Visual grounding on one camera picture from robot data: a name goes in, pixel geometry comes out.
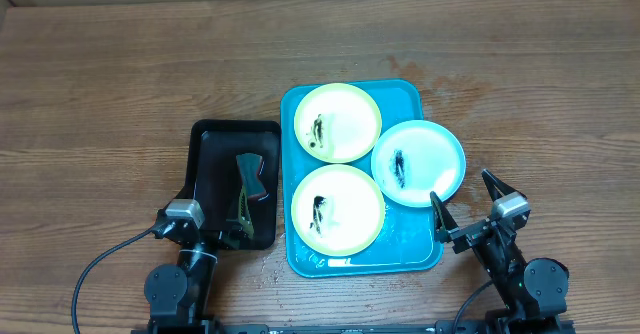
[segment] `cable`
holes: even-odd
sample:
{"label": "cable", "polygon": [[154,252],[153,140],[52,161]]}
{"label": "cable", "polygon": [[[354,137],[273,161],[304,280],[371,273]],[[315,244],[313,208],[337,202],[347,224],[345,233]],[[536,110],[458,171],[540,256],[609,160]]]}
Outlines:
{"label": "cable", "polygon": [[147,230],[145,230],[144,232],[134,236],[133,238],[118,244],[116,246],[114,246],[113,248],[107,250],[106,252],[100,254],[100,256],[98,256],[97,258],[93,259],[93,261],[87,265],[87,267],[85,268],[85,270],[82,272],[82,275],[80,275],[80,279],[78,279],[78,284],[76,284],[76,290],[73,292],[73,299],[71,300],[71,323],[73,325],[73,331],[75,332],[75,334],[80,334],[80,329],[78,328],[78,316],[76,314],[76,306],[78,304],[78,294],[80,294],[80,287],[82,286],[82,282],[84,282],[84,279],[87,277],[87,274],[89,274],[89,271],[91,269],[93,269],[94,266],[96,266],[96,264],[98,264],[102,259],[106,258],[107,256],[109,256],[109,254],[112,254],[113,252],[122,249],[124,247],[126,247],[127,245],[138,241],[142,238],[144,238],[145,236],[147,236],[148,234],[150,234],[152,231],[155,230],[155,225]]}
{"label": "cable", "polygon": [[480,295],[480,293],[482,293],[485,289],[490,287],[491,284],[493,284],[493,280],[489,280],[488,282],[484,283],[480,288],[476,289],[476,291],[473,292],[473,294],[471,294],[469,299],[467,299],[467,301],[464,302],[464,304],[462,304],[462,306],[460,307],[460,310],[458,310],[458,314],[456,314],[456,318],[453,319],[451,334],[456,334],[458,332],[458,322],[460,321],[460,318],[462,318],[462,314],[464,314],[464,311],[467,309],[469,304],[471,304],[471,302],[473,302],[478,297],[478,295]]}

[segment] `black tray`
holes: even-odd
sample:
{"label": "black tray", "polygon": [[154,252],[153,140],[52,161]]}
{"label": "black tray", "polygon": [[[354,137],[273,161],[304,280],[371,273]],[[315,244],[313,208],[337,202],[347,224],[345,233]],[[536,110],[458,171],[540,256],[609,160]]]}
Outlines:
{"label": "black tray", "polygon": [[266,249],[276,235],[276,205],[280,164],[280,125],[274,121],[200,120],[191,128],[187,176],[177,197],[195,199],[205,214],[204,236],[224,238],[231,229],[227,213],[242,186],[236,156],[255,153],[264,166],[260,181],[268,196],[249,204],[253,240],[236,249]]}

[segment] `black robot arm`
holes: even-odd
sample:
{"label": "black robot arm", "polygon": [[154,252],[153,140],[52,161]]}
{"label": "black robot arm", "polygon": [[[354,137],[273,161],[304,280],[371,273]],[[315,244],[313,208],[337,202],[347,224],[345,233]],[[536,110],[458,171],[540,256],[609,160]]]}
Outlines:
{"label": "black robot arm", "polygon": [[472,249],[505,304],[506,309],[486,314],[486,332],[575,333],[570,322],[558,319],[567,310],[568,269],[548,258],[527,262],[515,244],[516,231],[526,225],[531,213],[527,197],[486,169],[482,178],[493,200],[484,220],[460,229],[433,192],[431,202],[436,240],[453,242],[456,254]]}

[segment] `plate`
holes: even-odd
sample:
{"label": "plate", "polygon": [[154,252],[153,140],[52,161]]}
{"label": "plate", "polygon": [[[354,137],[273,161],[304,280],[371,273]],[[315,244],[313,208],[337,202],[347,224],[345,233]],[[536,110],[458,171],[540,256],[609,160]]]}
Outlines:
{"label": "plate", "polygon": [[363,171],[327,165],[307,175],[293,195],[296,232],[311,249],[330,256],[358,253],[376,239],[385,217],[384,198]]}
{"label": "plate", "polygon": [[328,163],[348,163],[367,154],[380,137],[376,102],[349,84],[322,85],[307,94],[294,116],[296,138],[304,150]]}
{"label": "plate", "polygon": [[371,156],[371,173],[389,199],[409,207],[431,206],[435,191],[447,200],[462,184],[462,145],[445,127],[411,120],[387,130]]}

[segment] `wood grain surface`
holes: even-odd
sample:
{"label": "wood grain surface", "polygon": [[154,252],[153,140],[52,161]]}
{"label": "wood grain surface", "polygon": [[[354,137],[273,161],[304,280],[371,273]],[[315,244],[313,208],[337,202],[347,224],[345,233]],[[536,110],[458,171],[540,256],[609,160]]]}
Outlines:
{"label": "wood grain surface", "polygon": [[[637,333],[639,73],[640,0],[12,9],[0,32],[0,331],[71,332],[78,276],[180,189],[196,120],[279,120],[293,86],[401,77],[465,148],[455,218],[487,214],[490,168],[531,200],[525,257],[571,270],[563,317],[580,333]],[[286,263],[282,216],[280,203],[269,250],[222,255],[209,310],[225,323],[429,323],[487,280],[449,246],[426,272],[304,279]],[[145,238],[97,266],[82,332],[144,326],[144,279],[177,250]],[[468,316],[500,304],[491,289]]]}

